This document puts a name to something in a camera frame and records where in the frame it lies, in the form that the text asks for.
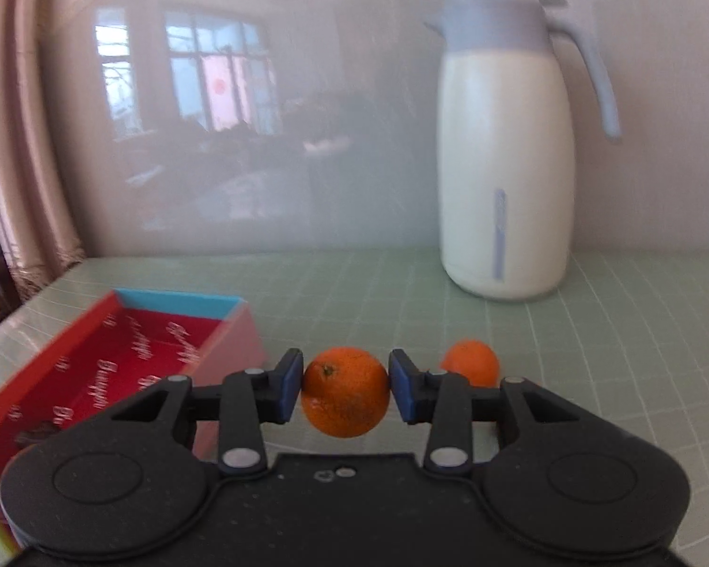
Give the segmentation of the orange tangerine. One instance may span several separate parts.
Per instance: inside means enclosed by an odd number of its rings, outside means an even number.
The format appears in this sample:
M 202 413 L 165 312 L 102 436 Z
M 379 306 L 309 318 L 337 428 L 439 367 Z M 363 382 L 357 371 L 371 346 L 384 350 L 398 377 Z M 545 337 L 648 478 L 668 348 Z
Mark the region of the orange tangerine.
M 501 375 L 495 352 L 476 339 L 464 339 L 452 345 L 441 361 L 441 368 L 464 376 L 475 388 L 495 388 Z
M 360 348 L 322 351 L 304 370 L 304 415 L 328 437 L 352 439 L 370 433 L 384 419 L 389 401 L 387 370 Z

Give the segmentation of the dark chestnut front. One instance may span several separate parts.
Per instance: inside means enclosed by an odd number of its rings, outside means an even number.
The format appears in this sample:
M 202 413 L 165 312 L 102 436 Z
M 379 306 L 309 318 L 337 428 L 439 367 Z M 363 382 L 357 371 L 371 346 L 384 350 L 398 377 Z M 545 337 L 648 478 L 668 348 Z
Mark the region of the dark chestnut front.
M 54 437 L 54 435 L 61 433 L 61 431 L 62 428 L 52 421 L 42 421 L 41 424 L 34 426 L 34 428 L 21 430 L 20 433 L 17 433 L 14 437 L 14 443 L 17 449 L 21 451 L 22 449 L 36 446 L 36 444 L 41 444 L 45 440 Z

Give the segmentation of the colourful cardboard box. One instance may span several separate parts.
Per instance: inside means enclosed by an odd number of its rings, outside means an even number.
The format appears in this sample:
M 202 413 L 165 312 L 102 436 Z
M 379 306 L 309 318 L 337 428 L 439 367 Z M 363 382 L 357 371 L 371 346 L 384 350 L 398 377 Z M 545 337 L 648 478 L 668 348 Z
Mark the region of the colourful cardboard box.
M 65 430 L 167 376 L 204 387 L 267 359 L 243 298 L 114 289 L 0 389 L 0 476 L 21 430 Z M 0 549 L 17 551 L 1 508 Z

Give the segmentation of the cream thermos jug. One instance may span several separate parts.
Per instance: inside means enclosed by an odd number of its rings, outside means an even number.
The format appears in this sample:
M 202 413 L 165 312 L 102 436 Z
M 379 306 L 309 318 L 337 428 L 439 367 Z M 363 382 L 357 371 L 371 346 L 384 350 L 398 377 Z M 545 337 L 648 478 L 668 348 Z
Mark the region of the cream thermos jug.
M 614 87 L 588 34 L 542 0 L 446 0 L 428 23 L 446 48 L 437 151 L 441 265 L 459 288 L 495 301 L 556 289 L 574 231 L 576 150 L 557 36 L 579 50 L 620 139 Z

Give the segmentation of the beige lace curtain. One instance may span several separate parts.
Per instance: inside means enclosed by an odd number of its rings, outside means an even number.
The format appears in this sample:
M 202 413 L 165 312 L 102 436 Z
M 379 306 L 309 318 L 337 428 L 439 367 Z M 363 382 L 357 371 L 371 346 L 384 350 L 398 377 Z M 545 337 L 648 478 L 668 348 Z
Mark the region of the beige lace curtain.
M 45 0 L 0 0 L 0 244 L 30 300 L 86 258 L 44 104 Z

